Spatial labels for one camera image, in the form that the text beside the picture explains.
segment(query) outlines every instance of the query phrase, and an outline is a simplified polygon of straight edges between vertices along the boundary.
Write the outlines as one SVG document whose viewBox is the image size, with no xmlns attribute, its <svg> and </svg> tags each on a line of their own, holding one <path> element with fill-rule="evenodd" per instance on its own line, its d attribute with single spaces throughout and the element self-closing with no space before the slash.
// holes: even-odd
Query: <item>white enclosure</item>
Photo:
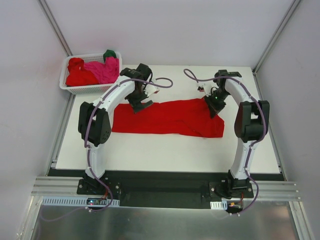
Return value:
<svg viewBox="0 0 320 240">
<path fill-rule="evenodd" d="M 47 170 L 69 95 L 57 84 L 66 54 L 39 4 L 4 1 L 0 19 L 0 239 L 11 240 Z"/>
<path fill-rule="evenodd" d="M 293 3 L 300 4 L 277 31 Z M 262 63 L 256 81 L 270 102 L 273 147 L 285 177 L 299 183 L 320 239 L 319 12 L 318 0 L 3 1 L 0 239 L 19 239 L 35 178 L 52 160 L 70 98 L 59 88 L 63 60 L 106 49 L 126 65 L 243 66 L 251 74 Z M 260 62 L 274 33 L 279 38 Z"/>
<path fill-rule="evenodd" d="M 292 0 L 48 0 L 73 55 L 255 67 Z"/>
<path fill-rule="evenodd" d="M 270 124 L 284 170 L 298 181 L 316 239 L 320 238 L 320 1 L 303 1 L 258 72 L 270 101 Z"/>
</svg>

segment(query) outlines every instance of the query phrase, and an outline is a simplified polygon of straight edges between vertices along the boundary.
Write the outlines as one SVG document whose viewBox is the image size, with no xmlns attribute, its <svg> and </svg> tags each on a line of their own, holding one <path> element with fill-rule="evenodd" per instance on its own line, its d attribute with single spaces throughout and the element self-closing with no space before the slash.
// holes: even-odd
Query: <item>pink cloth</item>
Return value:
<svg viewBox="0 0 320 240">
<path fill-rule="evenodd" d="M 84 69 L 91 71 L 99 84 L 113 84 L 119 76 L 119 59 L 112 56 L 105 58 L 105 63 L 91 61 L 84 64 Z"/>
</svg>

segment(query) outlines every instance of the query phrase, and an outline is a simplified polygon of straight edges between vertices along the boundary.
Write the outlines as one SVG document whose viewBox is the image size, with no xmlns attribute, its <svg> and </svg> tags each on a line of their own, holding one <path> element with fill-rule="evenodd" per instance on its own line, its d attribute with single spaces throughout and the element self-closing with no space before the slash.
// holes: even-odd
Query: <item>red towel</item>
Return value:
<svg viewBox="0 0 320 240">
<path fill-rule="evenodd" d="M 70 75 L 66 78 L 65 84 L 70 87 L 99 84 L 95 75 L 84 68 L 85 61 L 73 57 L 69 60 L 68 70 Z"/>
<path fill-rule="evenodd" d="M 225 122 L 210 118 L 203 98 L 153 103 L 134 114 L 130 104 L 114 110 L 112 131 L 132 134 L 180 134 L 193 137 L 221 138 Z"/>
</svg>

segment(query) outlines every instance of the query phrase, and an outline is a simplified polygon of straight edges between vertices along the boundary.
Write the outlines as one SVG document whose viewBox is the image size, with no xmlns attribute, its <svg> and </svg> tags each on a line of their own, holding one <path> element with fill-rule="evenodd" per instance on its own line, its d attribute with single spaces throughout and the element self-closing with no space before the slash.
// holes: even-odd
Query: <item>metal floor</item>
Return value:
<svg viewBox="0 0 320 240">
<path fill-rule="evenodd" d="M 46 219 L 73 206 L 42 206 Z M 32 240 L 297 240 L 288 202 L 261 201 L 240 216 L 223 210 L 110 207 L 80 209 L 54 222 L 39 217 Z"/>
</svg>

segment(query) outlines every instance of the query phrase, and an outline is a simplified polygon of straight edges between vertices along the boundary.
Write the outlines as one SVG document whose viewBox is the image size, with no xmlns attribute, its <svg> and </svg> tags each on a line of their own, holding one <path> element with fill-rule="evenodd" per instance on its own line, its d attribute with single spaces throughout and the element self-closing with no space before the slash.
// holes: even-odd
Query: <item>green cloth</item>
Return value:
<svg viewBox="0 0 320 240">
<path fill-rule="evenodd" d="M 117 58 L 117 55 L 115 53 L 115 51 L 112 50 L 107 50 L 104 54 L 103 54 L 103 61 L 106 62 L 106 58 L 108 57 L 114 57 L 115 59 Z"/>
</svg>

